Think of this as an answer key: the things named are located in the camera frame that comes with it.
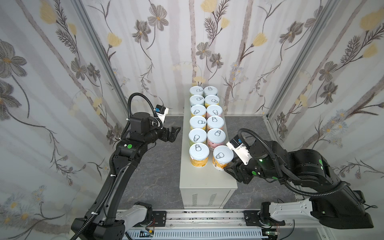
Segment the orange label can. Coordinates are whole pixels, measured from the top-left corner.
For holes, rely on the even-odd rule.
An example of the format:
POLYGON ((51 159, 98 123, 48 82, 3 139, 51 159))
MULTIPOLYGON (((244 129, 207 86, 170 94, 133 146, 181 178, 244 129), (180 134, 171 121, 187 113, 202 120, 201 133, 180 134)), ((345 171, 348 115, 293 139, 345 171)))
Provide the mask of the orange label can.
POLYGON ((213 151, 212 164, 218 171, 224 168, 233 160, 234 153, 227 146, 218 146, 213 151))

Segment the yellow label can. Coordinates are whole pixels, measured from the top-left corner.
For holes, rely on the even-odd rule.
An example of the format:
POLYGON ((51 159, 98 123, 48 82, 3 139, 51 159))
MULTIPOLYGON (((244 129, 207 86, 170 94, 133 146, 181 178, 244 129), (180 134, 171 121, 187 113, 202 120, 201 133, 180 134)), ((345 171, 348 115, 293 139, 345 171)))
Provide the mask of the yellow label can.
POLYGON ((207 120, 203 116, 191 117, 189 123, 190 123, 190 130, 202 129, 205 131, 207 128, 207 120))
POLYGON ((209 107, 211 105, 219 105, 220 98, 216 95, 208 95, 205 97, 205 107, 209 107))

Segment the pink label can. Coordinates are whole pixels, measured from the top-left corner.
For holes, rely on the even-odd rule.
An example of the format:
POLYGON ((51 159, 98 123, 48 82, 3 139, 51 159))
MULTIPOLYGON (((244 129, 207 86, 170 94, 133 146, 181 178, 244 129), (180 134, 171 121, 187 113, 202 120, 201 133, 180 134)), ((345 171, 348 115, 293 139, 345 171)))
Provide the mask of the pink label can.
POLYGON ((216 147, 225 145, 226 133, 217 128, 210 129, 207 133, 207 146, 211 151, 216 147))

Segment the red label can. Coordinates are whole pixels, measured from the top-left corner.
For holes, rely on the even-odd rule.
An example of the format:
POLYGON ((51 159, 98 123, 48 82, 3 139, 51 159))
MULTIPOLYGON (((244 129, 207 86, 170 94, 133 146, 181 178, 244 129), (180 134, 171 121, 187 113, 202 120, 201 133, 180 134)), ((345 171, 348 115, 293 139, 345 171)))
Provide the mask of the red label can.
POLYGON ((211 116, 207 119, 207 130, 223 129, 225 121, 220 116, 211 116))

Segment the green label can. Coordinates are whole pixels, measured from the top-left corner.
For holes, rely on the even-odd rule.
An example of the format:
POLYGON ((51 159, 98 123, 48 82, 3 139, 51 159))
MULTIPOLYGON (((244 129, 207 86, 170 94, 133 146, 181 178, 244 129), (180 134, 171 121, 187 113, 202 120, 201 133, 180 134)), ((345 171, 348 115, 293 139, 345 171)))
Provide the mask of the green label can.
POLYGON ((191 96, 194 96, 194 95, 203 96, 204 89, 200 86, 193 86, 189 89, 189 93, 191 96))

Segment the teal brown label can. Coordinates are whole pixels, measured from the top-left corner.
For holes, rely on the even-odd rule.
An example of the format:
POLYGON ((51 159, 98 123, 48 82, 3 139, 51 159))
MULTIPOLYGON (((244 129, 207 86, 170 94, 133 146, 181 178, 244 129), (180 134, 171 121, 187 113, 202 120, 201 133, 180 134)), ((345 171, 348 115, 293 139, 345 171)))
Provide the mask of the teal brown label can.
POLYGON ((204 88, 204 96, 214 95, 216 96, 218 94, 218 89, 214 86, 208 86, 204 88))

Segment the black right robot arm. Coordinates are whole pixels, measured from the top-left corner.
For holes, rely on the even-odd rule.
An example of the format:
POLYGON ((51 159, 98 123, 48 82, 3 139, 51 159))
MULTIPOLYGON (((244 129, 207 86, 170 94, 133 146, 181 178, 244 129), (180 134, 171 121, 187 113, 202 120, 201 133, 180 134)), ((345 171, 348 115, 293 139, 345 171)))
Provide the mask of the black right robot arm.
POLYGON ((254 177, 279 182, 304 200, 291 203, 262 203, 262 223, 283 224, 286 220, 317 220, 337 229, 372 229, 374 223, 365 209, 361 191, 342 181, 317 151, 288 152, 276 141, 265 141, 254 131, 241 128, 227 147, 235 153, 224 168, 239 183, 254 177))

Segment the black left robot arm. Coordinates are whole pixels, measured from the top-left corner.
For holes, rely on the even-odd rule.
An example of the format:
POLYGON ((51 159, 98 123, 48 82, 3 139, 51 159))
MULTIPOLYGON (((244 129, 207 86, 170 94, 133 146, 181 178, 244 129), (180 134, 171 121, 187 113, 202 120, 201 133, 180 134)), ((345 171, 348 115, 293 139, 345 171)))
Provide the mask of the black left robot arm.
POLYGON ((130 95, 128 102, 127 124, 123 129, 120 142, 109 159, 109 176, 92 206, 83 218, 76 218, 71 226, 75 233, 73 240, 120 240, 129 229, 128 218, 117 219, 119 203, 126 186, 137 169, 149 144, 156 141, 173 143, 181 127, 164 127, 166 108, 153 106, 150 100, 141 93, 130 95), (152 110, 152 113, 132 113, 131 105, 134 97, 141 97, 152 110))

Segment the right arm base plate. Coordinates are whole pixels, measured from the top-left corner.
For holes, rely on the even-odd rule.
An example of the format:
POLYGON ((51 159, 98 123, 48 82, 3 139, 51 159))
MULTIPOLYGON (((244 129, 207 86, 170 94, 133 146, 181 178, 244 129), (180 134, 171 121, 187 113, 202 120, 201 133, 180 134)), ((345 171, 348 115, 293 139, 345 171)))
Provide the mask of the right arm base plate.
POLYGON ((244 219, 248 227, 257 226, 265 229, 272 227, 285 226, 285 221, 277 221, 271 217, 262 217, 260 211, 243 211, 244 219))

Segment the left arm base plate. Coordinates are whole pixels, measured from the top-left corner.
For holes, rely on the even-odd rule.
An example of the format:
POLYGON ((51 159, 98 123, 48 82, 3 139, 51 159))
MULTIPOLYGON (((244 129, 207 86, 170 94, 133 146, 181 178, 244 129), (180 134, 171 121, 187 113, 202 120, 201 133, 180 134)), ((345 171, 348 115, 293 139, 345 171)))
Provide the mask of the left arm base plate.
POLYGON ((145 227, 165 227, 167 220, 166 211, 149 211, 143 225, 145 227))

